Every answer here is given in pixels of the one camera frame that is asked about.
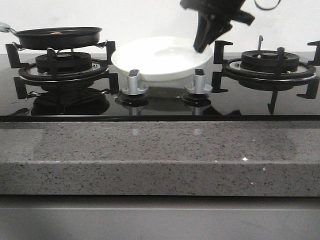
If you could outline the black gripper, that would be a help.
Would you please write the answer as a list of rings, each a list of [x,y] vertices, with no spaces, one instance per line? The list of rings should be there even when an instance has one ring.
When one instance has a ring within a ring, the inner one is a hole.
[[[180,5],[183,9],[198,12],[194,49],[202,53],[207,45],[229,32],[232,29],[230,21],[250,26],[255,17],[241,10],[244,3],[244,0],[181,0]]]

